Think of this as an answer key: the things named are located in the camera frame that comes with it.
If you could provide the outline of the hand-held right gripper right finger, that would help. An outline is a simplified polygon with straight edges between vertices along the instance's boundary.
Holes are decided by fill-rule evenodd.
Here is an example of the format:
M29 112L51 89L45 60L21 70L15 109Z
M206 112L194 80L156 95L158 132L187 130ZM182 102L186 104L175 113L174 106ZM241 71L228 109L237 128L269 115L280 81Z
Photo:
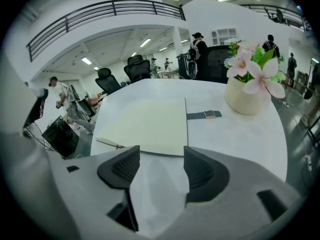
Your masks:
M183 167L189 182L187 240L269 240L304 202L294 188L247 159L186 146Z

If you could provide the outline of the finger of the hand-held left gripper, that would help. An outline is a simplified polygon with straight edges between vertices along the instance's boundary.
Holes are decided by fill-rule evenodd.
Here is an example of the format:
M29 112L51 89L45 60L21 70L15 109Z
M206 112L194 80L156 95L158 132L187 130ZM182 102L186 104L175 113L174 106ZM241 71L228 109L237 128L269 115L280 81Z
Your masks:
M24 128L32 125L36 120L43 117L45 101L48 98L49 90L43 87L29 87L27 82L24 83L35 95L36 101L24 123Z
M7 56L0 53L0 133L21 132L36 101Z

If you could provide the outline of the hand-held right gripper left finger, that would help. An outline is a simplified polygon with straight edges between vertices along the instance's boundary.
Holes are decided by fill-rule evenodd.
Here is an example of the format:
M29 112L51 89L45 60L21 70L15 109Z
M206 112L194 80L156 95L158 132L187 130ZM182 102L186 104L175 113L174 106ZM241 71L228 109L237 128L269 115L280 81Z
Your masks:
M130 195L139 167L137 145L66 162L60 193L77 240L140 240Z

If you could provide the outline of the notebook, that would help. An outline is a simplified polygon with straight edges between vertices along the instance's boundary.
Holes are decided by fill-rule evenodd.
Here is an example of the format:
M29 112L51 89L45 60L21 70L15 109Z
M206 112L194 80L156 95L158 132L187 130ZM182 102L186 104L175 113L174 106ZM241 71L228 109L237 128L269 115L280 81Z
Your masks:
M139 146L145 153L183 156L188 145L188 120L221 117L219 111L187 113L185 98L145 99L107 123L98 142L123 148Z

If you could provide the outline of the black box case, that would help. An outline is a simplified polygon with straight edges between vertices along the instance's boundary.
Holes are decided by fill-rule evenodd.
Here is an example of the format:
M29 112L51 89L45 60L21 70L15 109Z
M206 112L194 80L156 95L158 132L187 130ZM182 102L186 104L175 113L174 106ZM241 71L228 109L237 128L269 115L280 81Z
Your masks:
M41 136L63 159L75 152L79 141L79 136L61 116L56 118Z

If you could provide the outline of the black office chair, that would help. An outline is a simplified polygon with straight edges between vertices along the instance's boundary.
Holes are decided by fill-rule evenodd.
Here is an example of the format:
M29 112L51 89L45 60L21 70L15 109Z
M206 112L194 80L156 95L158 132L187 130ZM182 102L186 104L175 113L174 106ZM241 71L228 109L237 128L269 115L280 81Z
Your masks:
M100 68L97 70L98 78L95 79L96 84L107 94L110 95L122 87L112 75L109 68Z
M150 66L151 64L148 59L143 59L141 55L134 55L127 59L127 65L124 67L124 72L132 84L140 80L150 79Z
M232 54L227 45L208 47L197 61L196 79L199 81L227 84L227 70L225 60Z

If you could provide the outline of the potted artificial flower plant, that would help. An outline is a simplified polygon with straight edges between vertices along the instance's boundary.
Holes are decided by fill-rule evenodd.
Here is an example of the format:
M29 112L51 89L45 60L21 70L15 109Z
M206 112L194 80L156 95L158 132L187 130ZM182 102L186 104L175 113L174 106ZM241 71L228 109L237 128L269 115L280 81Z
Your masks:
M272 97L283 99L285 89L280 71L283 57L273 57L273 50L265 52L263 45L246 41L231 42L232 56L224 61L228 78L224 98L237 113L253 116L265 110Z

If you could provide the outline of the black balcony railing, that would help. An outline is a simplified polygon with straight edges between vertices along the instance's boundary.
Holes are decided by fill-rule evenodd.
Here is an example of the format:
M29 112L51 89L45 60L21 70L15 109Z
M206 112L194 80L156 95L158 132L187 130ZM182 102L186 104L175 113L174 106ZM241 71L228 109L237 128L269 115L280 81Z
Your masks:
M302 32L310 32L312 30L310 22L300 12L264 4L244 4L242 7L260 13L275 23L285 24L286 26L293 27Z
M95 20L122 15L157 15L184 21L181 6L174 6L153 0L107 0L86 5L58 18L37 35L26 48L29 59L34 61L50 44L70 31Z

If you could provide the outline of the white cabinet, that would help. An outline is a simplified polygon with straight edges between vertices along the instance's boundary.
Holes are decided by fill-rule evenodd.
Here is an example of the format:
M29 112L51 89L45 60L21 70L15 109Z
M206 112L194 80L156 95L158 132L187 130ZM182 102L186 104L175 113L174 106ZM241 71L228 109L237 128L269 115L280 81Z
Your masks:
M223 28L213 30L211 33L213 46L224 46L237 38L235 28Z

